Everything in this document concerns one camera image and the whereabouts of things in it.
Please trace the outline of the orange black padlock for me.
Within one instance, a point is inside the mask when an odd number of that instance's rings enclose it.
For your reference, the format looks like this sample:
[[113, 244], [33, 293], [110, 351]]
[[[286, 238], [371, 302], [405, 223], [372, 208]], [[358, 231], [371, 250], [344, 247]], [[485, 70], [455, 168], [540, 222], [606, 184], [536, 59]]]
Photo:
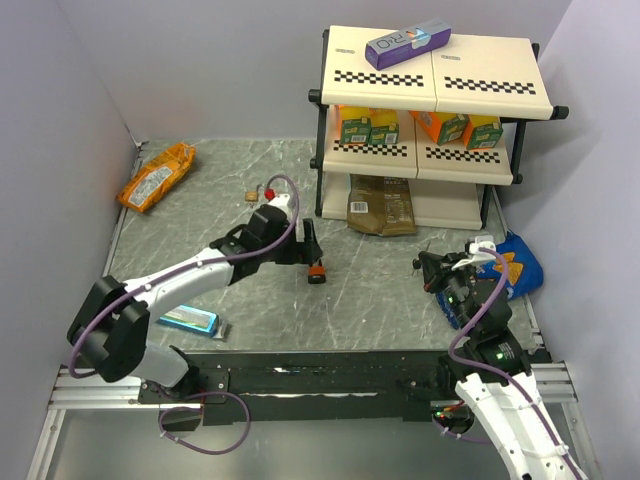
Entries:
[[321, 259], [309, 266], [307, 281], [312, 285], [324, 284], [327, 281], [326, 269]]

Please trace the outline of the brass padlock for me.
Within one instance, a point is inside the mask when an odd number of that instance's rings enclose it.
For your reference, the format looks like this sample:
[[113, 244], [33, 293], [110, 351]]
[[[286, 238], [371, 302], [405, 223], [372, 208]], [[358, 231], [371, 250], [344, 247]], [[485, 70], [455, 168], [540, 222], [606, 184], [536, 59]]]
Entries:
[[248, 203], [258, 202], [261, 199], [261, 192], [263, 189], [264, 186], [262, 184], [258, 184], [255, 188], [247, 190], [244, 195], [244, 200]]

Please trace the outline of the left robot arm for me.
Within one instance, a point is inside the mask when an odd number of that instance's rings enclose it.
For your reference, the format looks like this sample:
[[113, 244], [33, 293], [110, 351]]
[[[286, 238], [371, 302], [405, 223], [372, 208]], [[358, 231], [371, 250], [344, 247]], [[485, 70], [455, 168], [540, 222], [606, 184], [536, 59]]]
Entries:
[[90, 375], [108, 383], [134, 376], [161, 386], [174, 401], [187, 401], [201, 387], [199, 368], [179, 348], [149, 340], [150, 324], [199, 295], [255, 274], [264, 263], [313, 267], [322, 255], [313, 220], [299, 220], [296, 211], [270, 202], [183, 262], [126, 282], [104, 276], [90, 288], [67, 332], [68, 371], [82, 378], [76, 363], [83, 361]]

